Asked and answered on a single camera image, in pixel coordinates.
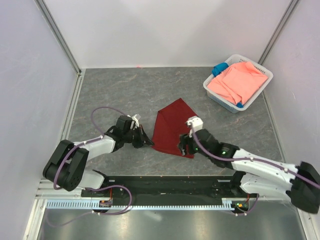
white plastic basket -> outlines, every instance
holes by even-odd
[[[265,74],[268,79],[264,82],[264,84],[253,94],[253,96],[243,105],[242,108],[237,107],[233,103],[225,100],[223,97],[219,96],[215,92],[211,91],[208,88],[208,84],[212,81],[214,76],[211,74],[203,83],[203,87],[206,90],[206,93],[209,98],[212,100],[216,101],[218,104],[221,106],[225,107],[232,113],[237,113],[239,111],[244,111],[246,110],[253,102],[254,100],[259,96],[259,94],[265,89],[265,87],[270,83],[271,79],[274,77],[271,71],[266,69],[265,67],[261,66],[260,64],[250,60],[249,58],[246,58],[244,56],[241,56],[239,54],[233,54],[231,57],[229,57],[225,63],[227,63],[229,66],[235,63],[240,63],[240,62],[251,62],[260,72]]]

metal frame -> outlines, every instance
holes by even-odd
[[[80,91],[81,91],[82,83],[84,81],[85,74],[86,74],[85,69],[83,69],[81,71],[81,73],[78,74],[78,77],[77,77],[77,80],[76,80],[76,83],[75,83],[75,86],[73,89],[71,102],[69,104],[67,115],[66,115],[64,125],[62,128],[60,140],[68,139],[68,137],[69,137],[72,121],[74,119],[74,115],[75,115],[75,111],[76,111],[76,107],[77,107],[77,103],[78,103],[78,99],[79,99],[79,95],[80,95]]]
[[[68,47],[68,44],[67,44],[66,40],[64,39],[62,33],[60,32],[47,4],[44,2],[44,0],[34,0],[34,1],[37,4],[37,6],[39,7],[40,11],[42,12],[44,19],[46,20],[46,22],[50,26],[52,33],[56,37],[56,40],[60,44],[60,46],[63,49],[63,51],[65,52],[66,56],[68,57],[72,67],[74,68],[74,70],[78,74],[80,74],[82,72],[82,69],[78,65],[74,55],[72,54],[70,48]]]
[[[269,42],[267,43],[259,61],[258,61],[258,64],[263,65],[265,63],[269,53],[271,52],[272,48],[274,47],[277,39],[279,38],[281,32],[283,31],[286,23],[288,22],[290,16],[293,14],[294,10],[298,6],[299,2],[300,2],[300,0],[291,0],[291,2],[289,3],[289,6],[286,8],[282,18],[280,19],[280,22],[276,26]]]
[[[122,210],[126,208],[126,205],[112,205],[112,207],[100,206],[101,198],[88,199],[88,200],[74,200],[74,199],[50,199],[47,200],[46,208],[47,209],[86,209],[86,210]],[[149,205],[140,205],[140,206],[130,206],[128,211],[131,210],[207,210],[207,211],[233,211],[235,210],[232,206],[232,200],[222,199],[222,204],[220,205],[175,205],[175,206],[149,206]]]
[[[65,123],[61,131],[61,139],[67,139],[70,133],[73,117],[75,114],[79,94],[81,91],[82,83],[84,80],[85,70],[82,70],[76,59],[74,58],[70,48],[68,47],[62,33],[60,32],[59,28],[57,27],[56,22],[53,19],[53,16],[51,15],[46,3],[44,0],[34,0],[36,4],[38,5],[39,9],[41,10],[44,18],[48,22],[53,34],[55,35],[57,41],[59,42],[60,46],[64,50],[65,54],[67,55],[68,59],[70,60],[71,65],[73,66],[74,70],[78,74],[78,78],[74,87],[73,95],[71,98],[71,102],[69,105],[69,109],[66,115]],[[275,45],[277,39],[279,38],[281,32],[283,31],[286,23],[288,22],[290,16],[293,14],[294,10],[296,9],[298,3],[300,0],[291,0],[289,3],[285,13],[283,14],[281,20],[279,21],[279,24],[277,25],[274,33],[272,34],[267,46],[265,47],[258,63],[263,65],[265,60],[267,59],[268,55],[270,54],[273,46]],[[280,154],[283,160],[286,159],[285,153],[283,152],[282,144],[279,139],[279,132],[277,130],[272,111],[268,105],[268,99],[266,98],[265,94],[263,94],[264,101],[267,107],[267,111],[271,120],[272,127],[275,131],[275,137],[276,141],[278,143]],[[72,192],[67,191],[55,191],[52,188],[52,183],[48,180],[41,180],[38,191],[34,200],[34,204],[31,210],[31,214],[29,217],[29,221],[25,230],[25,234],[23,236],[23,240],[32,239],[35,240],[38,238],[41,222],[44,217],[45,208],[47,206],[47,200],[48,199],[72,199],[72,200],[84,200],[87,198],[81,197],[81,189],[76,188]],[[270,201],[271,199],[260,199],[260,201]],[[320,240],[320,235],[317,229],[316,220],[314,219],[313,215],[310,215],[306,212],[303,212],[301,210],[298,210],[298,214],[306,235],[306,238],[308,240]]]

gray marble surface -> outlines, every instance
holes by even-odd
[[[280,151],[260,95],[244,112],[233,114],[208,98],[203,88],[211,67],[107,68],[87,69],[74,114],[69,139],[84,141],[99,132],[90,121],[91,111],[112,106],[123,112],[140,114],[151,139],[158,110],[182,98],[203,119],[204,127],[221,142],[238,145],[256,155],[281,160]],[[105,131],[116,123],[119,114],[100,109],[96,123]],[[94,158],[88,169],[107,175],[228,175],[196,154],[194,159],[157,152],[152,148],[134,149],[130,144],[111,154]]]

white wall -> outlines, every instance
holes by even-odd
[[[265,67],[265,90],[287,162],[306,161],[320,172],[320,1],[299,3]],[[320,227],[320,216],[317,216]]]
[[[82,68],[258,61],[290,0],[45,0]]]
[[[0,7],[0,238],[22,239],[76,73],[34,0]]]

gray floor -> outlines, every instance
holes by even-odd
[[[183,98],[219,141],[280,161],[263,97],[258,97],[246,111],[233,114],[207,97],[203,82],[210,73],[208,67],[89,69],[85,73],[69,139],[83,141],[99,135],[90,122],[91,111],[99,106],[113,106],[130,115],[139,113],[151,138],[157,111]],[[101,109],[95,119],[107,130],[116,123],[118,116],[112,110]],[[201,155],[188,159],[152,148],[134,149],[131,145],[92,159],[87,167],[107,175],[230,174]],[[48,218],[54,224],[61,224],[82,212],[55,209],[48,212]],[[266,201],[258,201],[255,210],[243,218],[218,211],[133,210],[119,216],[88,215],[64,227],[51,228],[47,224],[42,227],[43,239],[48,240],[305,239],[294,207]]]
[[[47,209],[62,224],[88,210]],[[42,228],[39,240],[305,240],[297,210],[259,201],[248,216],[214,210],[132,210],[118,216],[90,214],[63,227]]]
[[[145,132],[151,138],[158,110],[182,98],[219,141],[280,161],[263,97],[259,96],[246,111],[233,114],[208,98],[203,82],[210,74],[210,67],[87,69],[69,139],[83,141],[99,135],[90,121],[91,111],[99,106],[113,106],[129,115],[140,114]],[[117,112],[101,109],[94,118],[107,130],[118,116]],[[152,148],[134,149],[129,144],[89,161],[87,167],[107,175],[228,174],[199,154],[188,159]]]

